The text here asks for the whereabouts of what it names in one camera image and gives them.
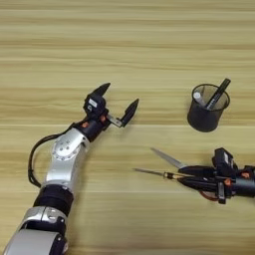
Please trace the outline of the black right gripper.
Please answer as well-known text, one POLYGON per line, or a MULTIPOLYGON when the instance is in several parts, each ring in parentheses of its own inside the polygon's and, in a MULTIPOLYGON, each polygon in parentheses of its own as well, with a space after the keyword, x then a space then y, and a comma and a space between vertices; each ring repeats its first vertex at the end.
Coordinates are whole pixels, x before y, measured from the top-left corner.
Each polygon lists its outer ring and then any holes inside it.
POLYGON ((245 166, 233 178, 218 176, 217 181, 209 178, 215 172, 211 166, 192 165, 187 168, 187 172, 193 176, 179 178, 181 184, 198 191, 214 192, 220 204, 225 204, 227 198, 235 195, 255 197, 255 166, 245 166))

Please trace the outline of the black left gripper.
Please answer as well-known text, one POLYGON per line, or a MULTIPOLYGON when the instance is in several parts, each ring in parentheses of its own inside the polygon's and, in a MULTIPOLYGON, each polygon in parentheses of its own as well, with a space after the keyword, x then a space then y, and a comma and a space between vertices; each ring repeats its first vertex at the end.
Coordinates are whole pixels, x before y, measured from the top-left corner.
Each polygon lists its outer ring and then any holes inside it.
MULTIPOLYGON (((110 85, 110 83, 104 83, 93 90, 93 93, 102 97, 110 85)), ((121 120, 114 118, 111 115, 101 115, 98 118, 85 117, 82 121, 75 123, 73 128, 77 129, 89 142, 92 142, 110 125, 115 125, 118 128, 125 127, 132 119, 137 109, 138 102, 139 99, 136 99, 127 107, 121 120)))

